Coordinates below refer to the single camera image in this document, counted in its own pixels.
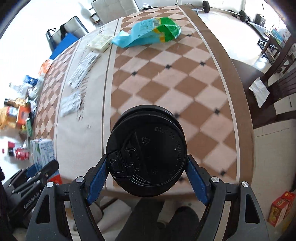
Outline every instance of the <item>white tissue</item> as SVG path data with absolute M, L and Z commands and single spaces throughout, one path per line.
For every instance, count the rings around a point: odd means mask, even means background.
M 263 82 L 261 81 L 260 78 L 256 79 L 251 84 L 249 89 L 254 93 L 257 103 L 258 103 L 258 106 L 259 106 L 259 108 L 261 108 L 261 106 L 264 104 L 264 102 L 266 101 L 266 99 L 269 95 L 268 89 L 263 84 Z

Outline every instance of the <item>barcode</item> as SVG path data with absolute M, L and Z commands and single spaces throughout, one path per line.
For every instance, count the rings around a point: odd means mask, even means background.
M 94 59 L 96 58 L 96 55 L 94 55 L 92 58 L 91 58 L 91 60 L 89 61 L 89 65 L 92 63 L 92 61 L 94 61 Z
M 84 70 L 83 69 L 80 69 L 71 79 L 74 79 L 75 80 L 79 80 L 80 77 L 82 76 Z
M 155 27 L 157 27 L 159 25 L 160 25 L 159 19 L 158 18 L 153 19 L 153 27 L 155 28 Z

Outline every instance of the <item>blue folder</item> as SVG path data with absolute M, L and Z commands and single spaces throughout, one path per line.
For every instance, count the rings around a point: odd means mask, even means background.
M 49 57 L 50 59 L 55 59 L 61 52 L 63 52 L 66 48 L 71 46 L 78 40 L 73 34 L 68 33 L 64 39 L 59 43 L 59 45 L 52 52 L 52 55 Z

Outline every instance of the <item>white stripe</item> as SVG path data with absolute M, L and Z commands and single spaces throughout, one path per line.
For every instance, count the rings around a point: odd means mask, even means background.
M 220 69 L 220 66 L 213 54 L 213 52 L 211 51 L 208 43 L 206 42 L 205 38 L 202 36 L 202 34 L 200 33 L 200 31 L 197 29 L 197 27 L 195 26 L 195 24 L 192 22 L 192 20 L 188 17 L 188 15 L 178 6 L 178 8 L 184 13 L 184 15 L 187 17 L 187 19 L 190 21 L 190 23 L 194 26 L 194 28 L 196 29 L 196 31 L 198 32 L 199 36 L 201 37 L 201 39 L 203 40 L 203 42 L 205 43 L 207 49 L 209 50 L 210 54 L 211 54 L 211 57 L 213 58 L 214 60 L 214 63 L 217 67 L 217 70 L 220 74 L 220 77 L 222 79 L 222 82 L 223 82 L 223 85 L 224 85 L 224 89 L 226 91 L 226 95 L 227 95 L 227 98 L 228 98 L 228 102 L 229 102 L 229 106 L 230 106 L 230 111 L 231 111 L 231 116 L 232 116 L 232 121 L 233 121 L 233 126 L 234 126 L 234 134 L 235 134 L 235 143 L 236 143 L 236 148 L 237 148 L 237 182 L 239 182 L 239 175 L 240 175 L 240 151 L 239 151 L 239 134 L 238 134 L 238 130 L 237 130 L 237 120 L 235 118 L 235 114 L 234 114 L 234 109 L 233 109 L 233 105 L 232 105 L 232 101 L 231 101 L 231 98 L 230 98 L 230 94 L 229 94 L 229 91 L 228 91 L 228 88 L 227 88 L 227 85 L 226 85 L 226 82 L 225 82 L 225 79 L 224 79 L 224 76 L 222 74 L 222 71 Z

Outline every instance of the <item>green package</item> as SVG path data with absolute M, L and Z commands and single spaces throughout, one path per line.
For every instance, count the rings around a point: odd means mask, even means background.
M 180 26 L 170 18 L 152 18 L 136 23 L 131 34 L 120 31 L 112 43 L 121 48 L 164 43 L 176 39 L 180 33 Z

